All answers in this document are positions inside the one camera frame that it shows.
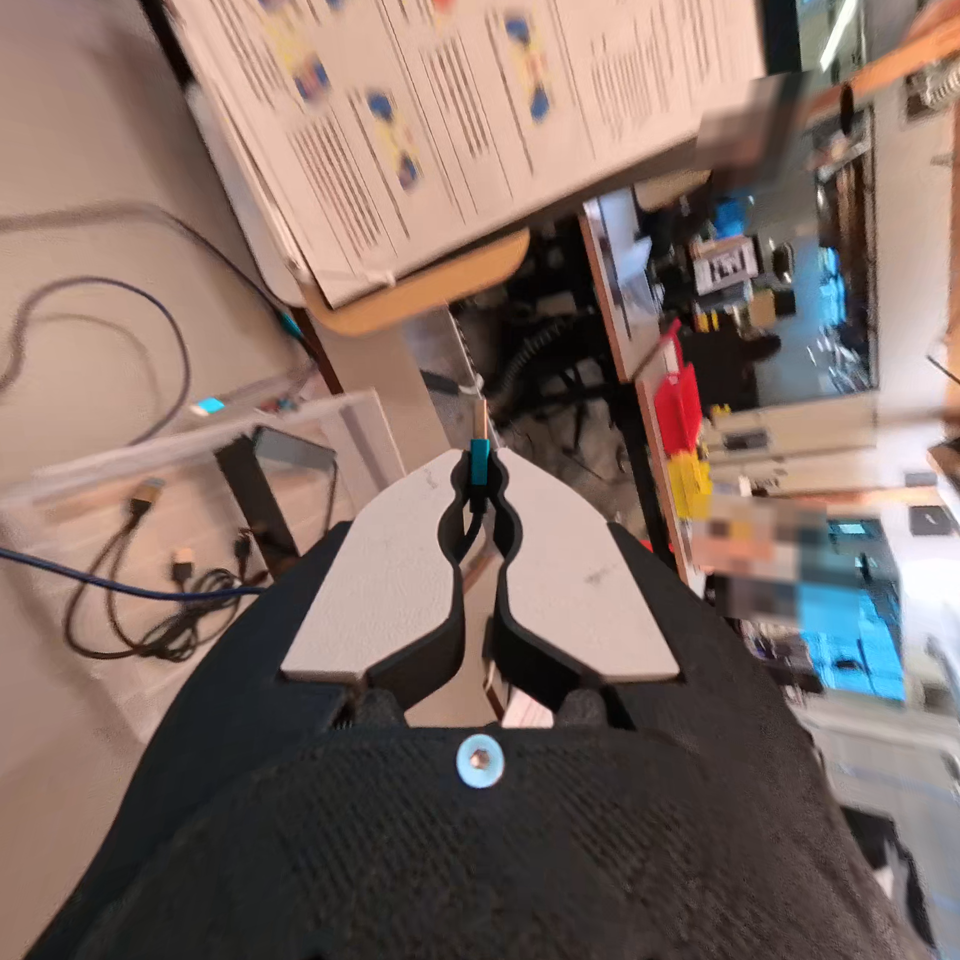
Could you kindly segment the blue braided cable teal plug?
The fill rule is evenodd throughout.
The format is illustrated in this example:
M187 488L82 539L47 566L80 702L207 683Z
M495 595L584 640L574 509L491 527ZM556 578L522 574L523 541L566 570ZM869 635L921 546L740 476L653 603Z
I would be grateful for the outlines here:
M383 486L377 495L368 496L355 522L364 522L364 532L372 531L375 545L384 543L387 533L407 536L419 557L435 559L439 550L447 557L451 570L457 572L479 534L492 496L495 463L488 440L474 438L465 452L448 451L415 473ZM95 587L107 594L183 607L232 606L242 598L257 597L268 590L262 580L245 580L224 570L230 585L222 589L189 591L179 583L175 591L157 591L98 576L99 560L90 569L79 570L7 546L2 546L1 553L4 561L74 581L81 590Z

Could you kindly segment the yellow plastic bin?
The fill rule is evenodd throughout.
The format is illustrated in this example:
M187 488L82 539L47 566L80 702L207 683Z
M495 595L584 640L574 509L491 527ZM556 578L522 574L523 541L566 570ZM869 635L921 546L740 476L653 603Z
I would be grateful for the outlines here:
M705 519L713 495L709 463L695 451L683 451L668 459L667 472L678 518Z

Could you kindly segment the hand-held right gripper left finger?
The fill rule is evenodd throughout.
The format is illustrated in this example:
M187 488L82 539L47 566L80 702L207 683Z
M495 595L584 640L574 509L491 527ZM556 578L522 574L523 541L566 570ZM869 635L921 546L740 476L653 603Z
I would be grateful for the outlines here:
M387 690L414 707L464 659L464 452L449 450L359 511L281 664L283 676Z

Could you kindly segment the red plastic bin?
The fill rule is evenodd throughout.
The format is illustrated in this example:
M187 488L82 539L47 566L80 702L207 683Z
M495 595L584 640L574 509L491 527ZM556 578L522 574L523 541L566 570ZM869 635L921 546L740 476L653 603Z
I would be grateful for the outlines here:
M654 413L664 452L669 458L697 449L703 424L703 411L694 366L684 358L675 318L661 343L672 346L677 369L667 372L654 392Z

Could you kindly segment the grey desk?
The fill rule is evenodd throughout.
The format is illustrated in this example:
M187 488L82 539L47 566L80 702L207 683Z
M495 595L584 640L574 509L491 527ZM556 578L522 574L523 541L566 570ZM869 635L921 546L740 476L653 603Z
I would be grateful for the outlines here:
M2 2L2 214L152 203L239 267L254 264L171 68L137 2ZM9 328L42 286L77 276L162 302L187 344L192 398L277 380L306 355L230 271L171 227L112 222L2 237ZM45 298L2 392L2 484L122 447L181 384L175 334L143 297L79 288ZM2 958L20 958L82 875L140 754L54 628L2 572Z

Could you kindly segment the black cable copper plug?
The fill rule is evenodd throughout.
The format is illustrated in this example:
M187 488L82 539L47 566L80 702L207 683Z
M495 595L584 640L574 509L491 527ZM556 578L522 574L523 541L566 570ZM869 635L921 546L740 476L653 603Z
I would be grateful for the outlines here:
M157 504L162 493L160 479L141 482L126 499L119 529L100 548L86 573L118 581L126 555L142 522ZM62 619L62 634L67 648L92 663L114 663L131 659L153 660L177 665L190 660L200 649L217 641L233 623L239 609L238 599L176 604L168 616L142 635L131 635L121 624L117 595L106 591L103 608L110 635L116 642L112 650L86 644L78 630L79 614L91 584L79 582L67 601Z

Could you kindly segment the clear plastic bin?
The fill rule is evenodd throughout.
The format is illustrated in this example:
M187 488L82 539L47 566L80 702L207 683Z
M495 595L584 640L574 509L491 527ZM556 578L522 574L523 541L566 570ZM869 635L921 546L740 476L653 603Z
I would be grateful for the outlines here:
M292 414L252 413L62 463L2 489L2 546L87 570L122 523L123 508L148 479L163 482L121 565L118 579L151 591L173 587L174 554L191 551L195 571L236 570L234 544L251 535L214 459L257 426L270 426L337 454L333 476L260 462L299 555L337 522L355 517L367 497L405 473L373 392L311 401ZM213 643L170 664L132 658L92 662L66 646L63 619L77 583L2 562L2 706L49 695L60 681L85 698L103 723L146 741L186 678Z

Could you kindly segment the silver document stand base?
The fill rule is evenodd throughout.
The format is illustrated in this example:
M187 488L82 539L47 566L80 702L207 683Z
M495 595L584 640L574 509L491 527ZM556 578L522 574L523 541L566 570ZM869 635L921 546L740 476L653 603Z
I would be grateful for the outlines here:
M195 79L184 96L267 290L286 306L307 309L305 289L314 290L316 280L234 120Z

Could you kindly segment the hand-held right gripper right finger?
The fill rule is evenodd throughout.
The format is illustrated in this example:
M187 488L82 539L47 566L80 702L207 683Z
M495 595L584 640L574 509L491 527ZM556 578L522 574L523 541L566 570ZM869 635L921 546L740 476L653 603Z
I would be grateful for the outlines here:
M503 449L492 505L502 555L492 663L507 685L556 711L574 690L681 676L613 526L587 499Z

